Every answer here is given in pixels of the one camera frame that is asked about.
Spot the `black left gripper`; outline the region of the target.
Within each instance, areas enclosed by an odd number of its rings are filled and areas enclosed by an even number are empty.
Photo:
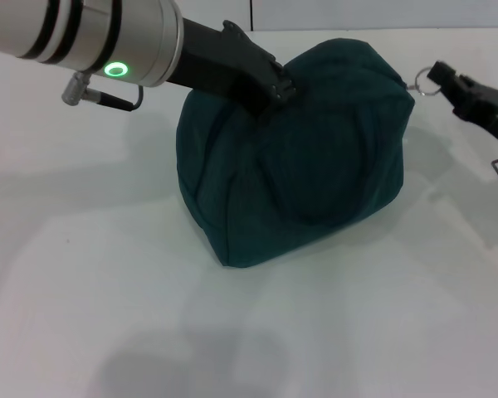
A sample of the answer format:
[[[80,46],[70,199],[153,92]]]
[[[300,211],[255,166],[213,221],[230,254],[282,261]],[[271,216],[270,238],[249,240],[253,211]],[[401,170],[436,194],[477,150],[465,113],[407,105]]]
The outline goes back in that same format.
[[[221,31],[183,20],[183,47],[168,82],[232,100],[252,115],[288,103],[294,81],[234,22]]]

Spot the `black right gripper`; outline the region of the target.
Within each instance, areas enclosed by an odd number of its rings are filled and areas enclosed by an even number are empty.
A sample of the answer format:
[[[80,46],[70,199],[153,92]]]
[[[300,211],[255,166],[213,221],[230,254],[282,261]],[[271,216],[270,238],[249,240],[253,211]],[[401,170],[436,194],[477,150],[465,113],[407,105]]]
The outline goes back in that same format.
[[[455,116],[481,127],[498,140],[498,89],[458,75],[444,61],[436,61],[427,78],[441,86],[441,93],[453,106]]]

